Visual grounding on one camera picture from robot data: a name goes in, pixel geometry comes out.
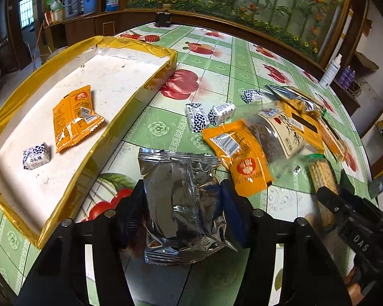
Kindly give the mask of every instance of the plastic-wrapped corn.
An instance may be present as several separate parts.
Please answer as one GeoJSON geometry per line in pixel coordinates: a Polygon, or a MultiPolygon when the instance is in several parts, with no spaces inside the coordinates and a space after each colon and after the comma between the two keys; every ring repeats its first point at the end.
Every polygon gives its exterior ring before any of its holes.
{"type": "MultiPolygon", "coordinates": [[[[313,154],[310,155],[309,159],[312,160],[312,163],[309,165],[309,173],[311,174],[315,191],[325,186],[339,196],[332,168],[325,156],[313,154]]],[[[318,207],[321,213],[322,228],[329,229],[335,223],[335,216],[319,201],[318,207]]]]}

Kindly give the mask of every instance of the box lined with yellow tape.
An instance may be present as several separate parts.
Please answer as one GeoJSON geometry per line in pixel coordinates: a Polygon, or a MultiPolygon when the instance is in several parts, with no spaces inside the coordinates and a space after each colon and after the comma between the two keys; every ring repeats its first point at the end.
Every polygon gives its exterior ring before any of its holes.
{"type": "Polygon", "coordinates": [[[176,69],[177,52],[128,38],[95,36],[66,49],[23,82],[0,108],[0,207],[42,248],[74,216],[119,141],[176,69]],[[73,147],[55,153],[53,108],[91,86],[105,118],[73,147]],[[45,142],[51,162],[23,169],[23,150],[45,142]]]}

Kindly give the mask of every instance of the printed leaf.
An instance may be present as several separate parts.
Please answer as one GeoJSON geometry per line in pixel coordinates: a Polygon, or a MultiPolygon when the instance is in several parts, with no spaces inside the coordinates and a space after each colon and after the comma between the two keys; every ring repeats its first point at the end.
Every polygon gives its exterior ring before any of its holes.
{"type": "Polygon", "coordinates": [[[282,287],[282,272],[284,268],[281,268],[275,277],[274,287],[278,291],[282,287]]]}
{"type": "Polygon", "coordinates": [[[122,174],[116,174],[113,172],[107,172],[105,174],[100,174],[98,176],[98,179],[101,181],[106,182],[107,184],[113,186],[116,190],[116,192],[120,191],[123,188],[130,188],[134,189],[135,188],[135,181],[122,174]]]}

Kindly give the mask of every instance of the floral tablecloth pattern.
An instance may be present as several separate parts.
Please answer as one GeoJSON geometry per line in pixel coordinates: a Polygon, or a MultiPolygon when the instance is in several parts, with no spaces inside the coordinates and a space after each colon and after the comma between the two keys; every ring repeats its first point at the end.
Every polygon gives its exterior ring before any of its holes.
{"type": "MultiPolygon", "coordinates": [[[[213,153],[200,133],[189,131],[185,104],[200,102],[206,111],[213,105],[233,102],[243,104],[246,89],[263,90],[269,83],[295,86],[321,101],[327,108],[327,120],[350,148],[352,159],[338,163],[326,148],[337,179],[345,169],[356,194],[369,198],[367,183],[370,169],[362,141],[331,89],[324,91],[317,80],[288,61],[263,47],[228,34],[184,25],[157,28],[152,23],[134,28],[129,34],[158,35],[154,44],[179,52],[178,76],[164,86],[145,108],[121,141],[101,176],[114,179],[112,190],[99,178],[85,199],[76,221],[88,219],[100,201],[110,202],[117,190],[131,188],[141,174],[138,166],[140,147],[180,152],[213,153]]],[[[227,170],[218,168],[219,180],[229,178],[227,170]]],[[[298,216],[317,216],[311,197],[312,182],[302,170],[294,178],[282,178],[277,184],[249,198],[252,205],[266,210],[274,218],[293,221],[298,216]]],[[[333,236],[328,248],[341,273],[352,267],[352,252],[333,236]]],[[[18,293],[39,250],[35,249],[7,220],[0,210],[0,273],[18,293]]],[[[90,302],[98,305],[91,247],[86,248],[87,286],[90,302]]],[[[232,305],[238,292],[248,250],[223,249],[190,266],[147,265],[142,259],[122,253],[121,259],[136,305],[232,305]]],[[[278,302],[283,270],[283,246],[276,253],[273,291],[270,305],[278,302]]]]}

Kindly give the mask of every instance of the red logo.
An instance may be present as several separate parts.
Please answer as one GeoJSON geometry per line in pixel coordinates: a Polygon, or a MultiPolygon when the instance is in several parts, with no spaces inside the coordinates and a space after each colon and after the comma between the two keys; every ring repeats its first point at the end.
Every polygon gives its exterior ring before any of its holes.
{"type": "Polygon", "coordinates": [[[79,92],[76,96],[75,96],[75,101],[78,101],[80,99],[85,99],[88,97],[88,93],[87,92],[79,92]]]}
{"type": "Polygon", "coordinates": [[[242,160],[237,165],[237,171],[242,175],[251,175],[255,171],[255,161],[252,157],[242,160]]]}

